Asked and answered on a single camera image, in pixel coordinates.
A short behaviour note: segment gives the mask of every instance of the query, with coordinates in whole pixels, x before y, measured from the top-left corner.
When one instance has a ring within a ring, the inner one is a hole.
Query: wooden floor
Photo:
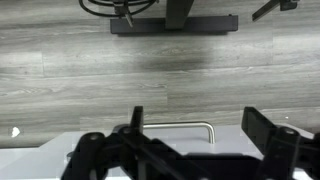
[[[116,36],[77,0],[1,0],[0,147],[111,129],[135,105],[147,122],[213,125],[239,124],[250,105],[274,122],[320,131],[318,1],[252,23],[266,1],[197,0],[192,15],[239,15],[239,31]],[[162,0],[138,17],[164,14]],[[13,127],[20,136],[11,138]]]

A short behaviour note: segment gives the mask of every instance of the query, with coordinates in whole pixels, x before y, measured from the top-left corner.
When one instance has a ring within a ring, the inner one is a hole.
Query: white surface
[[[0,149],[0,169],[18,160],[36,148]]]
[[[311,133],[298,129],[307,137]],[[216,143],[208,143],[205,128],[150,129],[144,133],[159,138],[181,154],[187,153],[242,153],[262,158],[261,153],[242,132],[239,125],[215,127]],[[71,152],[84,132],[63,133],[0,170],[0,179],[59,179]],[[108,180],[125,177],[120,168],[109,171]]]

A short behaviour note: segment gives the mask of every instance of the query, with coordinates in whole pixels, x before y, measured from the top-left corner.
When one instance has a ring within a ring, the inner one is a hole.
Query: stainless steel handle
[[[190,127],[204,127],[208,130],[209,143],[215,143],[215,132],[211,124],[207,122],[177,122],[177,123],[156,123],[144,124],[144,129],[167,129],[167,128],[190,128]]]

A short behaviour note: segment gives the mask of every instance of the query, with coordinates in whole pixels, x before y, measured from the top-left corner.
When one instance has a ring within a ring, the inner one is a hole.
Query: gray wood plank
[[[315,63],[320,59],[320,4],[301,1],[299,8],[273,15],[273,64]]]
[[[2,39],[100,31],[99,18],[85,13],[77,0],[1,1],[0,24]]]
[[[313,64],[181,71],[168,74],[172,111],[320,106],[320,71]]]
[[[16,52],[0,54],[0,76],[43,75],[41,52]]]
[[[148,40],[146,37],[110,37],[104,33],[90,33],[49,38],[43,47],[45,75],[75,76],[267,65],[272,62],[272,52],[269,51],[272,48],[272,32],[264,27],[267,24],[262,24],[261,31],[255,35],[243,31],[235,36],[162,35]],[[256,60],[257,56],[261,56],[259,61]]]
[[[149,112],[167,108],[166,76],[161,73],[0,80],[0,147],[41,145],[65,131],[112,128],[95,123],[103,117],[124,117],[135,105]],[[13,127],[24,133],[8,138]]]
[[[1,39],[0,47],[0,54],[41,52],[41,40],[36,37]]]

